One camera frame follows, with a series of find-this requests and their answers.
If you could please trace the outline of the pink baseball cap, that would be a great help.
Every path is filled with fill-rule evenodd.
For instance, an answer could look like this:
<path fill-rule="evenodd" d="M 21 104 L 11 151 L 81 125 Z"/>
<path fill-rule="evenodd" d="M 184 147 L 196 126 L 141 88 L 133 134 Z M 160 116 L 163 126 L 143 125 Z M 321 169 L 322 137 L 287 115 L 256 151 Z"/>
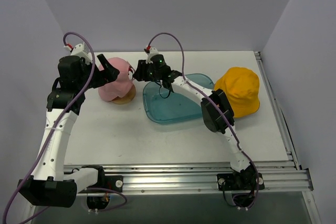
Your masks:
<path fill-rule="evenodd" d="M 129 77 L 129 67 L 131 66 L 124 59 L 113 57 L 108 61 L 117 68 L 120 73 L 115 82 L 107 83 L 98 88 L 98 94 L 100 98 L 105 102 L 112 102 L 116 97 L 125 96 L 133 85 L 133 79 Z"/>

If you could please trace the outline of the yellow bucket hat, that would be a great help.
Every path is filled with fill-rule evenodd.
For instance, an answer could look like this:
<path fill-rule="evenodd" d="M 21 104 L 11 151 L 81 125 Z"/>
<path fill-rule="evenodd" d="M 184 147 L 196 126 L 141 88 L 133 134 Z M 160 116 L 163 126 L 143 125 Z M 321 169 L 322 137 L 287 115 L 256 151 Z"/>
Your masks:
<path fill-rule="evenodd" d="M 226 94 L 235 118 L 243 118 L 258 111 L 259 77 L 244 67 L 232 67 L 215 83 L 215 90 Z"/>

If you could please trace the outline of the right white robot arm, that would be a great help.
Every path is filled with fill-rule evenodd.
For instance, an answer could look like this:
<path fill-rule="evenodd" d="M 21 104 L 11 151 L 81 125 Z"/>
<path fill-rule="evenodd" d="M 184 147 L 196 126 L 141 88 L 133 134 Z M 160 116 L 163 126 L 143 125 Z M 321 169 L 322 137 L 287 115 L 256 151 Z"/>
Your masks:
<path fill-rule="evenodd" d="M 191 81 L 183 72 L 171 69 L 164 56 L 159 53 L 146 60 L 139 60 L 133 77 L 137 81 L 159 83 L 170 92 L 180 94 L 198 104 L 207 129 L 224 141 L 229 153 L 230 167 L 235 172 L 235 186 L 244 189 L 252 180 L 259 180 L 254 162 L 240 146 L 235 132 L 234 112 L 224 91 L 207 89 Z"/>

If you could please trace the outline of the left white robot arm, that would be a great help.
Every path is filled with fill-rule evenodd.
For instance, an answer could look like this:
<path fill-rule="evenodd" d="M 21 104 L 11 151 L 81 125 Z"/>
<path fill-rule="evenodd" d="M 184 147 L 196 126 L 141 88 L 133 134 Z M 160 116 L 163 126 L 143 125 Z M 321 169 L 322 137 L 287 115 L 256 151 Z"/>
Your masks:
<path fill-rule="evenodd" d="M 90 188 L 102 191 L 106 176 L 102 166 L 86 165 L 77 172 L 64 174 L 64 161 L 73 126 L 85 101 L 85 92 L 115 81 L 119 70 L 98 55 L 102 69 L 80 56 L 59 60 L 59 77 L 47 97 L 46 124 L 34 170 L 18 183 L 19 193 L 33 206 L 64 207 L 73 205 L 77 193 Z"/>

